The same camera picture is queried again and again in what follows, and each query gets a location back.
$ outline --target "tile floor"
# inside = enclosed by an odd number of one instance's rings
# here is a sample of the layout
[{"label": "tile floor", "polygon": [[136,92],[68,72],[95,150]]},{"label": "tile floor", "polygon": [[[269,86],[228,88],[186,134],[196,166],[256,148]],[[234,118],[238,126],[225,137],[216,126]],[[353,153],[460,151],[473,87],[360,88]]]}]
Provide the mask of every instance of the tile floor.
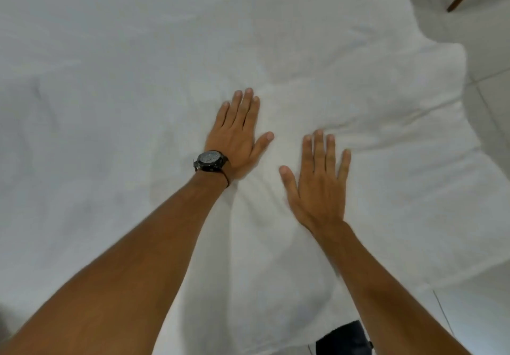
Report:
[{"label": "tile floor", "polygon": [[[411,1],[426,36],[466,48],[468,120],[485,152],[510,177],[510,0],[465,0],[450,14],[445,10],[452,0]],[[418,300],[473,355],[510,353],[510,263]],[[310,345],[280,355],[314,353]]]}]

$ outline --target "person's right arm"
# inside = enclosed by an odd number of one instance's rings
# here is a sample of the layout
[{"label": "person's right arm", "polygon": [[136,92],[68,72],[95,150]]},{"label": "person's right arm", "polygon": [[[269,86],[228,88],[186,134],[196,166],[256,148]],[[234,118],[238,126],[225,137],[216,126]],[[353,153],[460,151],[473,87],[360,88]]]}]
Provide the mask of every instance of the person's right arm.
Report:
[{"label": "person's right arm", "polygon": [[335,138],[323,133],[303,139],[299,186],[286,166],[280,174],[290,208],[336,266],[379,355],[469,355],[365,249],[344,222],[350,152],[344,151],[337,175]]}]

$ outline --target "person's left arm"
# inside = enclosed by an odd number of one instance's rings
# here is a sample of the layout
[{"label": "person's left arm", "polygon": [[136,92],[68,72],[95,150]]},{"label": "person's left arm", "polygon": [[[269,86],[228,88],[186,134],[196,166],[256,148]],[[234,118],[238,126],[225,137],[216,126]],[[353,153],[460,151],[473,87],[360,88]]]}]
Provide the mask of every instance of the person's left arm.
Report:
[{"label": "person's left arm", "polygon": [[[205,150],[229,159],[230,181],[255,165],[274,135],[253,142],[260,100],[247,89],[224,103]],[[212,206],[227,187],[198,171],[130,233],[62,286],[11,338],[3,355],[151,354]]]}]

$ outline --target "hand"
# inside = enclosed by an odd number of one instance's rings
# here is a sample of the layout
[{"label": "hand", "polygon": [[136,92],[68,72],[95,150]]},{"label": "hand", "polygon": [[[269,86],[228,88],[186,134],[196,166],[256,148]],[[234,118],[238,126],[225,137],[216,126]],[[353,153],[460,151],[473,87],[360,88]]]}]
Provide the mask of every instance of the hand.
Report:
[{"label": "hand", "polygon": [[339,232],[345,224],[345,187],[350,151],[344,150],[342,153],[337,176],[335,137],[332,134],[327,136],[326,152],[322,131],[315,131],[314,138],[313,153],[312,137],[307,135],[303,139],[299,188],[289,167],[281,166],[280,175],[294,216],[326,249],[339,242]]},{"label": "hand", "polygon": [[236,91],[232,103],[221,106],[207,136],[205,151],[220,151],[228,158],[223,171],[229,181],[244,177],[274,139],[274,134],[267,132],[253,142],[259,108],[260,99],[253,97],[252,88],[246,89],[244,98],[243,92]]}]

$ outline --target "finger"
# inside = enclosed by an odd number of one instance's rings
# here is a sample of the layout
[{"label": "finger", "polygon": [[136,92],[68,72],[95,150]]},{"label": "finger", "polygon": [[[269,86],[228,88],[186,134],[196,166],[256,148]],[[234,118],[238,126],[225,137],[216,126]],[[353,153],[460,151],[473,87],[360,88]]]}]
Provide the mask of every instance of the finger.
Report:
[{"label": "finger", "polygon": [[307,134],[303,138],[303,154],[301,156],[301,173],[299,180],[302,177],[310,176],[314,173],[314,154],[312,152],[312,137]]},{"label": "finger", "polygon": [[268,132],[263,134],[258,138],[253,146],[252,153],[250,154],[250,159],[258,160],[262,153],[266,150],[267,146],[274,139],[274,133]]},{"label": "finger", "polygon": [[325,171],[324,160],[324,137],[321,129],[314,132],[314,172],[323,173]]},{"label": "finger", "polygon": [[292,173],[289,167],[281,166],[280,167],[280,176],[282,177],[282,182],[285,187],[285,191],[287,191],[287,199],[289,200],[290,207],[296,204],[299,200],[299,192],[297,191],[297,183],[296,177]]},{"label": "finger", "polygon": [[258,118],[258,110],[260,109],[260,99],[255,96],[252,100],[252,104],[250,105],[250,109],[246,114],[246,119],[244,120],[243,130],[250,131],[253,133],[255,131],[255,124],[257,124]]},{"label": "finger", "polygon": [[236,119],[233,122],[233,126],[243,127],[244,120],[246,119],[246,114],[250,109],[250,104],[252,103],[253,98],[253,89],[249,87],[244,92],[243,102],[239,105],[239,110],[237,111]]},{"label": "finger", "polygon": [[340,162],[340,169],[338,170],[338,180],[342,184],[347,183],[347,176],[349,175],[349,166],[350,166],[350,150],[344,149],[342,152],[342,161]]},{"label": "finger", "polygon": [[229,106],[230,106],[230,103],[228,101],[225,101],[223,104],[221,104],[220,110],[218,111],[218,114],[216,115],[216,121],[214,122],[213,129],[218,129],[221,126],[223,126],[223,123],[225,122],[225,116],[226,116]]},{"label": "finger", "polygon": [[326,136],[326,173],[336,176],[337,158],[335,156],[335,136],[329,134]]},{"label": "finger", "polygon": [[224,127],[230,128],[233,124],[233,121],[236,118],[237,115],[237,109],[239,108],[239,103],[241,102],[241,99],[243,98],[243,92],[236,91],[233,94],[232,97],[232,103],[230,104],[230,107],[228,108],[228,112],[226,113],[225,122],[223,123]]}]

